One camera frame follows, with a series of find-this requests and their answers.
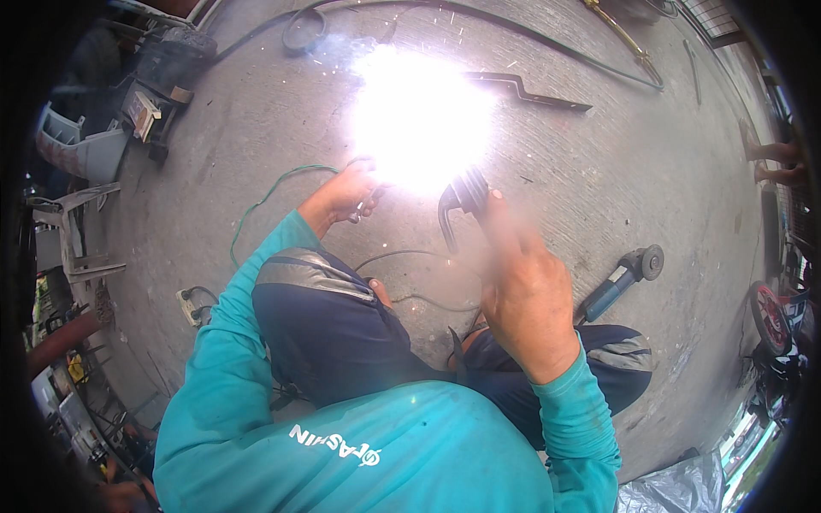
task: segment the welder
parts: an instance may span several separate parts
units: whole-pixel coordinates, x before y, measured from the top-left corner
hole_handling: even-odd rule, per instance
[[[621,457],[611,415],[647,387],[644,337],[575,329],[570,273],[493,190],[492,267],[484,321],[462,344],[466,380],[430,368],[384,284],[320,244],[370,196],[369,216],[379,185],[353,162],[228,283],[159,429],[163,509],[612,511]],[[272,373],[316,411],[274,423]]]

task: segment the shirt sleeve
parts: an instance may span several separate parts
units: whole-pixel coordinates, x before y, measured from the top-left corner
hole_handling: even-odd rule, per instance
[[[259,268],[285,248],[321,248],[296,211],[289,213],[242,264],[197,334],[186,382],[168,403],[157,440],[156,466],[202,444],[232,440],[272,423],[271,367],[259,338],[251,292]]]
[[[555,511],[602,511],[616,503],[621,457],[610,410],[584,348],[573,365],[545,385],[533,385],[542,406]]]

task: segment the hand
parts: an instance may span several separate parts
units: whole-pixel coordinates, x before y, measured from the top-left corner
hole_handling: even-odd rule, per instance
[[[530,381],[544,385],[579,356],[570,273],[533,227],[511,220],[498,190],[488,195],[485,231],[493,272],[483,280],[482,312]]]
[[[370,194],[370,191],[376,189],[369,203],[363,208],[362,215],[368,217],[374,211],[379,204],[379,198],[384,194],[383,187],[386,186],[374,175],[375,168],[373,160],[352,161],[296,209],[314,229],[319,239],[333,223],[348,219],[348,215],[356,211],[357,205]]]

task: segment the tarp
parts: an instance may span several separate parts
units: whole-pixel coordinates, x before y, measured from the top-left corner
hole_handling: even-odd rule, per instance
[[[676,463],[623,484],[618,513],[718,513],[724,471],[718,451]]]

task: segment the green wire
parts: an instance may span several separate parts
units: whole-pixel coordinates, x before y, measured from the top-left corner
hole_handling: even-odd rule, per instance
[[[279,183],[281,181],[285,180],[286,178],[288,178],[290,175],[294,174],[295,172],[304,171],[305,169],[327,169],[330,172],[333,172],[334,174],[339,173],[339,170],[336,169],[335,167],[324,166],[323,164],[308,164],[307,166],[294,167],[289,172],[284,173],[282,176],[280,176],[277,179],[277,181],[275,181],[273,183],[273,186],[268,191],[268,193],[265,195],[265,197],[262,198],[260,201],[252,204],[250,207],[248,207],[248,210],[246,210],[245,213],[242,214],[242,219],[240,219],[240,226],[238,226],[236,228],[236,233],[234,234],[234,240],[231,241],[231,261],[234,263],[234,267],[236,267],[237,269],[240,268],[240,264],[238,264],[236,262],[236,257],[234,257],[234,244],[236,244],[237,237],[240,236],[240,231],[242,231],[242,223],[245,222],[245,218],[248,217],[248,214],[250,214],[252,210],[259,207],[261,204],[265,203],[265,201],[271,196],[274,189],[277,188],[277,186],[279,185]]]

